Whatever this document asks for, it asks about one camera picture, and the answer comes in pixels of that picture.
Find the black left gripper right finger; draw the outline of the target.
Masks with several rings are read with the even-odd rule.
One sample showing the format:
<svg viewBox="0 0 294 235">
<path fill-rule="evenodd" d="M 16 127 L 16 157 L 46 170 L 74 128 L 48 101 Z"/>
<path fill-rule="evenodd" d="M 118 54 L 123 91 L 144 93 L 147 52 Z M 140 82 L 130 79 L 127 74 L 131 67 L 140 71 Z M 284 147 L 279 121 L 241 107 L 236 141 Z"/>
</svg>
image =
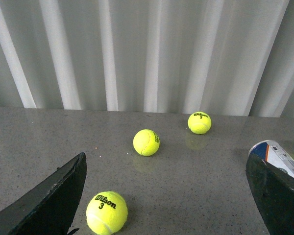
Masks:
<svg viewBox="0 0 294 235">
<path fill-rule="evenodd" d="M 294 235 L 294 178 L 256 154 L 246 177 L 259 213 L 271 235 Z"/>
</svg>

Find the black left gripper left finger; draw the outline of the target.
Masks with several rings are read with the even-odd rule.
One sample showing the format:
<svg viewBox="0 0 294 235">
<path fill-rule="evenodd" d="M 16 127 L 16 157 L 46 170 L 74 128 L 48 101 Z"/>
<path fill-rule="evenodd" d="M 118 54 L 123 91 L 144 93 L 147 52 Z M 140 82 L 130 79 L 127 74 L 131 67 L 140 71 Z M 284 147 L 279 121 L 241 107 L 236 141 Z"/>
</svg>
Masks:
<svg viewBox="0 0 294 235">
<path fill-rule="evenodd" d="M 0 211 L 0 235 L 71 235 L 86 179 L 80 153 Z"/>
</svg>

